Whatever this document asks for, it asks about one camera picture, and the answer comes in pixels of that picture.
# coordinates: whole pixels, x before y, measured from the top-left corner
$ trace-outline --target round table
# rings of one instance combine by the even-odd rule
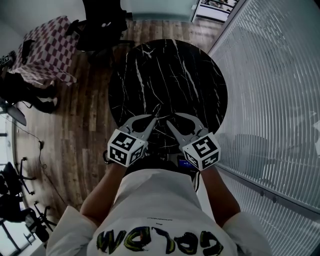
[[[196,116],[215,133],[227,103],[226,82],[215,62],[196,46],[179,40],[154,40],[135,47],[113,72],[109,85],[109,106],[119,127],[133,116],[159,118],[148,139],[148,150],[153,153],[180,152],[166,120],[181,134],[194,131],[192,122],[174,113]],[[152,117],[146,119],[136,121],[133,128],[143,131]]]

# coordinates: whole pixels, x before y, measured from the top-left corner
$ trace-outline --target desk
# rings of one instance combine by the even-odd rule
[[[190,134],[195,128],[192,122],[173,113],[197,116],[215,133],[228,103],[226,82],[214,61],[199,48],[171,39],[150,41],[132,49],[113,72],[108,97],[118,126],[142,114],[159,118],[148,139],[148,149],[164,154],[180,152],[166,120],[182,134]],[[145,123],[137,123],[136,129],[143,130]]]
[[[23,43],[10,72],[20,73],[26,82],[60,79],[68,86],[77,79],[68,73],[78,36],[65,36],[70,25],[67,16],[60,16],[27,33],[23,41],[34,40],[26,64],[22,64]]]

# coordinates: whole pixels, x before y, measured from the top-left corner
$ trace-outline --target pink and white checkered tablecloth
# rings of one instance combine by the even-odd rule
[[[77,79],[68,73],[72,55],[76,50],[79,36],[66,36],[70,25],[67,16],[60,16],[36,27],[24,36],[24,41],[34,40],[26,64],[22,64],[20,45],[12,73],[20,73],[26,82],[60,79],[68,86]]]

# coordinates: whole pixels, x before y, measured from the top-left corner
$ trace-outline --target floor plank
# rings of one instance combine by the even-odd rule
[[[128,30],[123,33],[123,39],[134,40],[136,46],[151,40],[176,39],[205,52],[211,48],[222,26],[203,19],[194,23],[158,20],[127,23]],[[128,50],[126,45],[114,48],[117,63],[125,58]],[[46,164],[43,172],[38,140],[18,128],[15,141],[17,160],[27,157],[23,163],[24,174],[37,177],[35,181],[27,181],[35,195],[28,195],[26,199],[29,205],[34,201],[39,201],[42,207],[50,205],[49,213],[54,220],[61,217],[67,205],[80,209],[83,200],[108,171],[102,153],[117,126],[108,103],[113,70],[105,65],[107,61],[103,56],[101,60],[104,65],[98,61],[89,64],[86,53],[77,51],[74,54],[70,73],[78,81],[70,87],[57,83],[61,102],[54,114],[41,113],[19,104],[27,119],[25,130],[44,141],[41,162]]]

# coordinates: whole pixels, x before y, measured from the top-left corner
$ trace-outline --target office chair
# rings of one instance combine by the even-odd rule
[[[50,209],[49,206],[45,207],[44,213],[40,212],[37,208],[36,204],[34,203],[34,207],[39,213],[39,217],[37,217],[36,212],[31,209],[27,208],[21,210],[20,202],[22,198],[19,196],[13,195],[4,195],[0,197],[0,218],[4,219],[8,222],[13,223],[22,223],[25,222],[26,227],[32,234],[36,234],[37,237],[42,241],[46,242],[49,239],[49,234],[46,230],[48,227],[51,231],[53,229],[52,226],[56,226],[55,223],[49,221],[47,219],[47,210]]]
[[[13,167],[13,165],[8,162],[2,171],[0,171],[0,197],[2,195],[10,195],[10,196],[16,196],[19,193],[22,192],[21,185],[25,187],[25,190],[30,194],[33,195],[34,191],[29,191],[26,183],[24,180],[33,181],[36,178],[32,177],[25,177],[22,175],[22,167],[23,167],[23,161],[27,160],[26,157],[21,159],[20,164],[20,171],[16,172],[16,169]]]
[[[68,28],[66,35],[73,32],[80,35],[76,48],[83,52],[94,51],[89,57],[89,63],[98,53],[107,50],[110,54],[112,64],[115,57],[112,47],[119,44],[130,44],[135,46],[135,41],[120,40],[122,31],[128,29],[125,10],[121,9],[120,0],[82,0],[85,9],[86,20],[79,22],[75,20]]]

